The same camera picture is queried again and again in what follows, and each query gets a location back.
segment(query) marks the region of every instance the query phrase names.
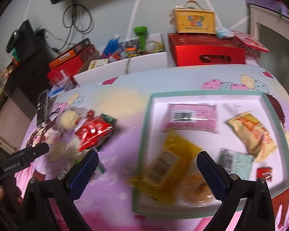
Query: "black remote control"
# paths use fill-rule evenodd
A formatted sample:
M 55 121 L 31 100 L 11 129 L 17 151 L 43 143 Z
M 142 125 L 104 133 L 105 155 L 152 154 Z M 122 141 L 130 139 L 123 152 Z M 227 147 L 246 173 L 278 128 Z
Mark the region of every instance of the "black remote control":
M 45 90 L 43 93 L 39 95 L 38 98 L 38 107 L 37 107 L 37 118 L 36 118 L 36 126 L 41 126 L 47 120 L 48 116 L 48 93 L 49 90 Z

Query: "cartoon printed tablecloth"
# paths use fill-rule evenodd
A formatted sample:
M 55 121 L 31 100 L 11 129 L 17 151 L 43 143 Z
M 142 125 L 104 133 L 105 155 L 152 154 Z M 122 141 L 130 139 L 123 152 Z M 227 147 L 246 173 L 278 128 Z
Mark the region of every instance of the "cartoon printed tablecloth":
M 74 202 L 92 230 L 200 231 L 207 225 L 211 218 L 164 220 L 135 215 L 131 212 L 132 189 L 125 183 L 136 167 L 142 121 L 150 95 L 199 89 L 259 90 L 271 95 L 269 98 L 284 127 L 289 145 L 289 96 L 279 82 L 259 66 L 229 64 L 151 70 L 89 84 L 56 98 L 54 112 L 61 112 L 73 105 L 118 119 L 117 130 L 99 152 L 107 172 L 91 181 L 82 197 Z M 36 129 L 36 118 L 33 119 L 22 148 L 27 143 L 46 141 L 50 144 L 50 152 L 16 175 L 23 192 L 35 170 L 46 174 L 45 179 L 52 179 L 69 168 L 64 150 L 71 145 L 73 138 L 61 137 L 52 124 Z M 273 206 L 276 230 L 285 230 L 289 226 L 289 189 L 273 198 Z M 234 229 L 239 216 L 240 212 L 237 212 L 227 230 Z

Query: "tray rim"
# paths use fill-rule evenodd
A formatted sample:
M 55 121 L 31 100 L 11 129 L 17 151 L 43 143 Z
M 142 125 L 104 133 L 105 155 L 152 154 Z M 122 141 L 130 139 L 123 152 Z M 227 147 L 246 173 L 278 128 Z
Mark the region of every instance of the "tray rim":
M 149 131 L 148 125 L 149 125 L 149 120 L 150 120 L 150 115 L 151 115 L 153 99 L 161 98 L 161 97 L 179 97 L 179 96 L 195 96 L 195 95 L 198 95 L 198 96 L 199 95 L 257 95 L 257 96 L 261 96 L 261 98 L 264 100 L 273 118 L 273 121 L 277 127 L 277 134 L 279 135 L 279 138 L 282 143 L 280 153 L 286 159 L 286 173 L 289 179 L 289 148 L 288 148 L 288 144 L 285 138 L 284 130 L 282 129 L 279 118 L 276 114 L 276 111 L 273 108 L 266 94 L 264 92 L 260 92 L 256 90 L 183 90 L 183 91 L 159 92 L 159 93 L 151 94 L 150 99 L 147 103 L 147 108 L 146 108 L 142 130 L 141 130 L 141 139 L 140 139 L 139 153 L 138 153 L 138 159 L 137 159 L 138 163 L 137 163 L 137 170 L 136 170 L 137 175 L 139 175 L 142 171 L 143 158 L 144 158 L 144 154 L 146 151 L 146 142 L 147 142 L 146 136 L 148 136 L 148 131 Z M 285 185 L 285 187 L 281 188 L 280 190 L 277 190 L 273 195 L 271 195 L 271 198 L 276 197 L 277 195 L 281 194 L 288 188 L 289 188 L 289 184 Z M 205 218 L 205 217 L 213 216 L 215 214 L 215 211 L 207 211 L 203 214 L 182 214 L 182 215 L 179 214 L 179 215 L 173 215 L 173 216 L 162 215 L 162 214 L 150 214 L 150 213 L 142 212 L 137 209 L 139 196 L 140 196 L 140 191 L 136 188 L 133 188 L 132 209 L 134 213 L 140 214 L 140 215 L 145 215 L 149 217 L 158 217 L 158 218 L 168 218 L 168 219 L 195 219 L 195 218 Z M 243 207 L 244 206 L 239 205 L 236 211 L 241 211 Z

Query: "power cord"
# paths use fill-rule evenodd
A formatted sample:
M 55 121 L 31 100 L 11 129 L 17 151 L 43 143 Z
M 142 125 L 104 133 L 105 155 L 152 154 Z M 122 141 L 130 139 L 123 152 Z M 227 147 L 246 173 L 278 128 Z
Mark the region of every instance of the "power cord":
M 79 4 L 78 3 L 78 0 L 71 0 L 72 1 L 72 4 L 70 5 L 70 6 L 68 6 L 66 9 L 65 9 L 65 11 L 64 11 L 64 13 L 63 13 L 63 15 L 62 15 L 62 24 L 63 24 L 63 26 L 65 27 L 65 28 L 68 28 L 69 29 L 69 33 L 68 33 L 68 35 L 67 35 L 67 38 L 66 38 L 66 40 L 63 40 L 63 39 L 61 39 L 61 38 L 57 38 L 52 32 L 50 32 L 48 29 L 45 29 L 45 31 L 46 32 L 48 32 L 53 38 L 55 38 L 56 40 L 58 40 L 58 41 L 64 41 L 64 44 L 63 44 L 63 46 L 61 47 L 61 48 L 52 48 L 52 47 L 50 47 L 47 43 L 47 46 L 52 50 L 52 51 L 54 51 L 54 52 L 56 52 L 56 53 L 60 53 L 60 51 L 66 46 L 66 45 L 68 45 L 68 47 L 69 47 L 69 45 L 75 45 L 75 43 L 72 43 L 72 40 L 73 40 L 73 37 L 71 38 L 71 41 L 68 43 L 68 40 L 69 40 L 69 38 L 70 38 L 70 36 L 71 36 L 71 32 L 72 32 L 72 29 L 74 28 L 76 31 L 78 31 L 78 32 L 80 32 L 82 35 L 84 35 L 84 34 L 88 34 L 88 33 L 90 33 L 91 31 L 92 31 L 92 29 L 93 29 L 93 17 L 92 17 L 92 15 L 91 15 L 91 13 L 90 13 L 90 11 L 88 10 L 88 8 L 87 7 L 85 7 L 84 5 L 82 5 L 82 4 Z M 88 26 L 88 28 L 86 28 L 86 29 L 83 29 L 83 25 L 82 25 L 82 23 L 81 23 L 81 29 L 76 25 L 76 22 L 78 21 L 78 11 L 77 11 L 77 8 L 82 8 L 82 15 L 86 12 L 88 15 L 89 15 L 89 19 L 90 19 L 90 21 L 89 21 L 89 26 Z M 66 15 L 66 12 L 69 10 L 69 9 L 72 9 L 72 11 L 71 11 L 71 16 L 72 16 L 72 22 L 71 22 L 71 24 L 68 26 L 68 25 L 66 25 L 66 23 L 65 23 L 65 15 Z

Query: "white tray with green rim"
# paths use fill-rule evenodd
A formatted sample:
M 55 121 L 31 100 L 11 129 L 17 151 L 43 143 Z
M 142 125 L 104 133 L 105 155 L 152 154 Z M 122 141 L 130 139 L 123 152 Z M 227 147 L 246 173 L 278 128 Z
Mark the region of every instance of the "white tray with green rim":
M 195 130 L 176 131 L 207 151 L 216 162 L 222 148 L 247 154 L 244 144 L 226 121 L 240 113 L 250 111 L 263 123 L 278 146 L 277 150 L 264 162 L 253 163 L 250 180 L 256 180 L 258 167 L 272 167 L 272 181 L 268 182 L 271 197 L 273 198 L 289 188 L 289 149 L 284 130 L 267 95 L 253 90 L 194 90 L 152 94 L 142 128 L 137 174 L 141 174 L 162 149 L 167 133 L 161 132 L 160 126 L 168 103 L 217 105 L 218 133 Z M 187 174 L 197 170 L 195 164 L 196 159 L 194 159 Z M 237 211 L 243 209 L 244 203 L 245 199 L 242 199 Z M 203 218 L 214 215 L 220 204 L 220 201 L 214 200 L 204 207 L 195 207 L 185 203 L 180 197 L 179 190 L 177 190 L 176 204 L 170 208 L 163 207 L 138 189 L 133 189 L 133 212 L 146 216 L 172 219 Z

